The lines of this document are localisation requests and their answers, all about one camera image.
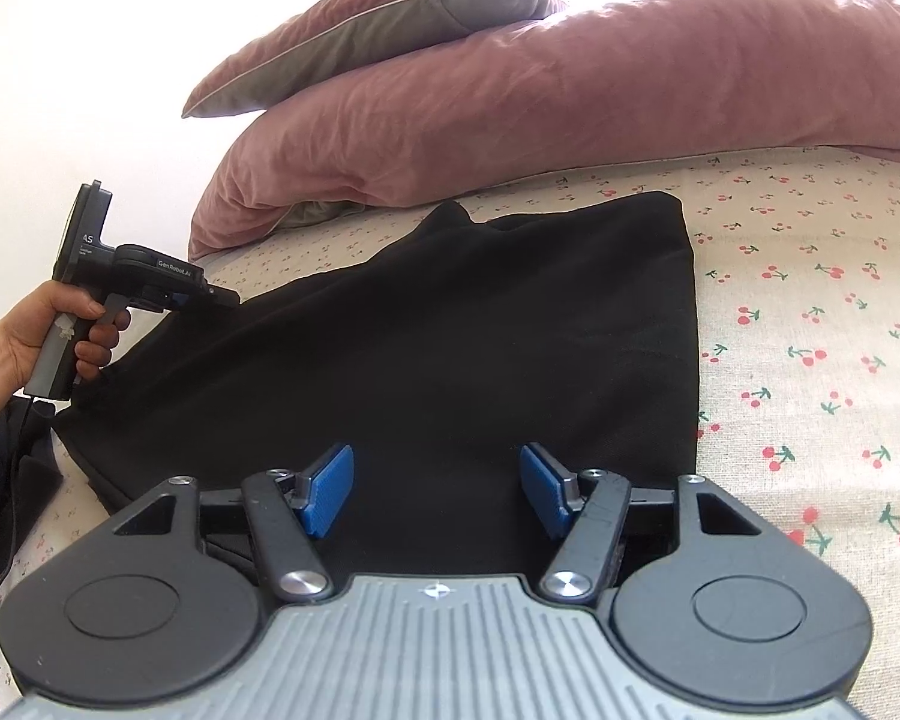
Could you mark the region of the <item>dark sleeve forearm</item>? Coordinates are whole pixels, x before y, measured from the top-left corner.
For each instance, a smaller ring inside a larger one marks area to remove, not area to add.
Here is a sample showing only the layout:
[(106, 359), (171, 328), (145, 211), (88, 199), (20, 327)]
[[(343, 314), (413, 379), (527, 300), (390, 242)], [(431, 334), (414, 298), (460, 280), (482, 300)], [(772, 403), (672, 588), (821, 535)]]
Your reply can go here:
[(9, 550), (11, 493), (16, 493), (18, 548), (61, 484), (50, 433), (55, 407), (37, 401), (23, 419), (25, 406), (25, 398), (14, 397), (0, 413), (0, 574)]

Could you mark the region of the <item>person's left hand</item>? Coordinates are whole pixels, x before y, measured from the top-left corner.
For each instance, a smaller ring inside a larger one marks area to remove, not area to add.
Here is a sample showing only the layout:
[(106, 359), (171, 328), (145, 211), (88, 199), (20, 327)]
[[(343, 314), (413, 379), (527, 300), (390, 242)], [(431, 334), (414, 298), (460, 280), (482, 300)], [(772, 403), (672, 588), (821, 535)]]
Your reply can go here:
[(0, 320), (0, 410), (30, 379), (40, 346), (58, 314), (92, 322), (89, 338), (76, 346), (77, 375), (84, 380), (94, 380), (109, 366), (119, 335), (131, 323), (126, 309), (104, 322), (105, 307), (87, 291), (45, 281)]

